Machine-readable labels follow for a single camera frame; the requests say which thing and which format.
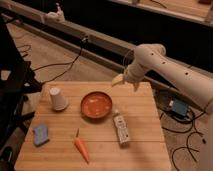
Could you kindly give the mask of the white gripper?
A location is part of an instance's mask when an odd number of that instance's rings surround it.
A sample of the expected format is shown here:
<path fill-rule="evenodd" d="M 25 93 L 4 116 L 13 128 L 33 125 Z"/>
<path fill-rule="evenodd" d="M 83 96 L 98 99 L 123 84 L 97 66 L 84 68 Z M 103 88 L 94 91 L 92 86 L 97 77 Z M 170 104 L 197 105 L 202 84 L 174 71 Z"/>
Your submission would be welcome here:
<path fill-rule="evenodd" d="M 139 87 L 140 83 L 143 79 L 145 74 L 148 72 L 146 67 L 143 67 L 139 63 L 133 62 L 130 64 L 124 71 L 124 76 L 122 74 L 118 74 L 111 82 L 111 86 L 116 86 L 124 83 L 124 80 L 128 83 L 134 83 L 133 88 L 136 92 Z"/>

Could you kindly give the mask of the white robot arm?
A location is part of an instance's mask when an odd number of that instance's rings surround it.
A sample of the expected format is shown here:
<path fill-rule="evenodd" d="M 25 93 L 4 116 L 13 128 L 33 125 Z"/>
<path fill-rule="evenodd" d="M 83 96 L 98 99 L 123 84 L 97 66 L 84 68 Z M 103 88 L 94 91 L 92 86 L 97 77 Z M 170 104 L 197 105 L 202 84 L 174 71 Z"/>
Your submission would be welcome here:
<path fill-rule="evenodd" d="M 204 112 L 213 114 L 213 79 L 166 57 L 162 44 L 141 44 L 134 49 L 134 60 L 111 85 L 132 83 L 137 90 L 145 74 L 153 70 L 191 99 Z"/>

